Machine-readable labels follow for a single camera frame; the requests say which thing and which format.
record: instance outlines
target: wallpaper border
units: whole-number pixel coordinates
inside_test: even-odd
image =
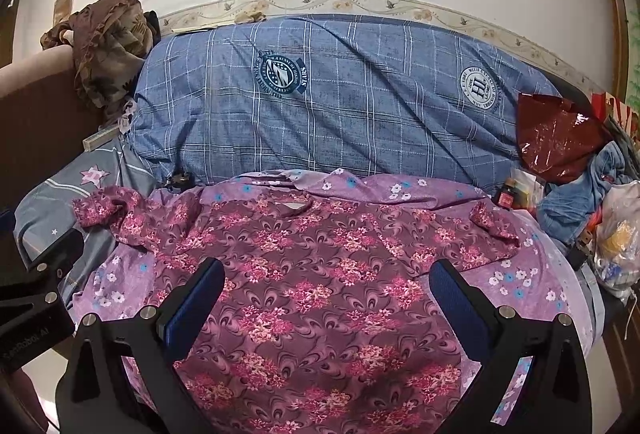
[[[217,0],[159,17],[162,35],[177,29],[217,27],[265,17],[305,13],[377,15],[423,22],[487,42],[581,91],[605,90],[551,51],[527,38],[485,20],[419,0]]]

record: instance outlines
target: plastic bag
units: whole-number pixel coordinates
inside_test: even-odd
[[[620,298],[640,278],[640,181],[614,185],[604,198],[594,272]]]
[[[516,136],[524,166],[556,184],[578,179],[591,156],[612,140],[592,114],[548,94],[520,94]]]

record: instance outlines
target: white plastic bag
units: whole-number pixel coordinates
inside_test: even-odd
[[[596,230],[594,272],[613,295],[626,298],[640,278],[640,181],[613,185]]]

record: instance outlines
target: blue gripper pad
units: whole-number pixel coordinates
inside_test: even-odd
[[[187,357],[224,285],[224,266],[209,257],[200,263],[187,284],[174,288],[162,302],[156,329],[168,362]]]
[[[439,260],[431,266],[429,288],[465,350],[466,356],[476,362],[483,364],[487,362],[491,356],[490,331],[468,297],[469,292],[479,291],[479,289],[469,286],[447,260]]]

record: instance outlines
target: brown floral cloth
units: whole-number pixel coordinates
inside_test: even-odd
[[[71,14],[40,39],[42,49],[68,44],[73,31],[75,87],[82,99],[104,107],[106,119],[121,100],[153,47],[154,32],[138,0],[99,0]]]

